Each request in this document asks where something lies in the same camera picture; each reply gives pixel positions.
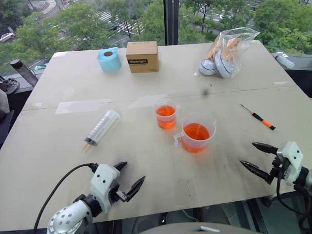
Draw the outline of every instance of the metal frame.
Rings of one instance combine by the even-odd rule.
[[[247,205],[250,211],[250,214],[253,219],[253,224],[257,232],[268,234],[268,230],[265,226],[264,219],[262,217],[261,211],[259,209],[257,200],[255,198],[247,200]]]
[[[164,0],[166,45],[177,45],[179,26],[179,0]]]
[[[250,230],[251,228],[250,228],[250,225],[249,225],[249,222],[247,219],[247,215],[246,215],[246,212],[244,209],[243,202],[242,201],[236,201],[236,202],[234,202],[234,206],[235,206],[235,209],[237,212],[237,217],[238,217],[238,221],[239,221],[240,226],[242,228]]]

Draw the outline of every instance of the screwdriver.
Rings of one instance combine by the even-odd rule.
[[[264,120],[263,118],[261,118],[259,115],[257,115],[255,112],[250,111],[249,109],[247,109],[245,106],[243,106],[242,104],[240,104],[242,107],[244,107],[247,111],[249,111],[253,117],[255,117],[256,119],[260,120],[265,126],[267,126],[268,128],[270,128],[271,130],[274,130],[275,127],[270,124],[268,121]]]

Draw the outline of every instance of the cardboard box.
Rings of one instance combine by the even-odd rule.
[[[157,41],[128,42],[126,57],[131,73],[159,71]]]

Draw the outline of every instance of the syringe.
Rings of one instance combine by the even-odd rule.
[[[86,137],[85,141],[88,143],[88,145],[86,145],[84,148],[89,145],[97,145],[99,140],[101,140],[108,129],[119,119],[121,119],[121,117],[117,111],[109,110]]]

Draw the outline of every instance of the power cord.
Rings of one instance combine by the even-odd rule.
[[[5,92],[7,95],[15,93],[19,88],[20,88],[20,83],[15,80],[14,78],[9,78],[3,81],[3,83],[6,85],[7,88],[11,87],[11,86],[15,86],[15,89],[13,91],[11,91],[10,93],[7,91]]]
[[[288,210],[290,210],[292,212],[295,212],[296,214],[302,215],[301,219],[299,220],[299,228],[301,230],[305,231],[305,232],[310,232],[311,228],[305,228],[303,226],[303,223],[304,223],[305,219],[310,217],[310,211],[311,211],[311,207],[312,207],[311,196],[309,195],[309,193],[304,194],[303,192],[301,192],[304,197],[308,198],[308,205],[307,205],[306,211],[304,213],[296,211],[295,209],[289,207],[285,202],[283,202],[283,200],[280,197],[280,186],[281,186],[281,180],[282,180],[283,173],[284,173],[284,171],[280,170],[278,172],[278,176],[277,176],[277,185],[276,185],[276,196],[277,196],[277,199]]]
[[[26,67],[26,68],[27,68],[29,71],[31,71],[35,77],[37,77],[37,75],[36,75],[36,73],[34,72],[33,69],[31,69],[30,67]]]
[[[58,187],[60,186],[60,184],[75,170],[77,170],[80,167],[89,167],[91,168],[92,172],[94,173],[98,167],[98,165],[96,163],[85,163],[85,164],[81,164],[79,166],[74,167],[73,169],[71,169],[66,175],[63,176],[62,179],[60,179],[60,181],[57,183],[57,185],[54,187],[54,189],[52,190],[52,192],[50,193],[50,195],[48,196],[48,198],[46,199],[46,201],[44,202],[43,206],[41,207],[39,214],[37,216],[35,225],[34,225],[34,234],[36,234],[37,229],[38,229],[38,225],[39,225],[39,221],[41,218],[41,215],[43,213],[44,208],[46,207],[46,205],[48,204],[48,202],[50,201],[51,197],[53,196],[53,194],[55,193],[55,191],[58,189]]]
[[[195,217],[192,217],[192,216],[188,215],[188,214],[186,213],[186,211],[185,211],[185,210],[182,210],[182,212],[183,212],[183,213],[185,214],[185,216],[187,216],[188,218],[190,218],[190,219],[194,220],[196,223],[198,222],[198,219],[197,219],[197,218],[195,218]]]

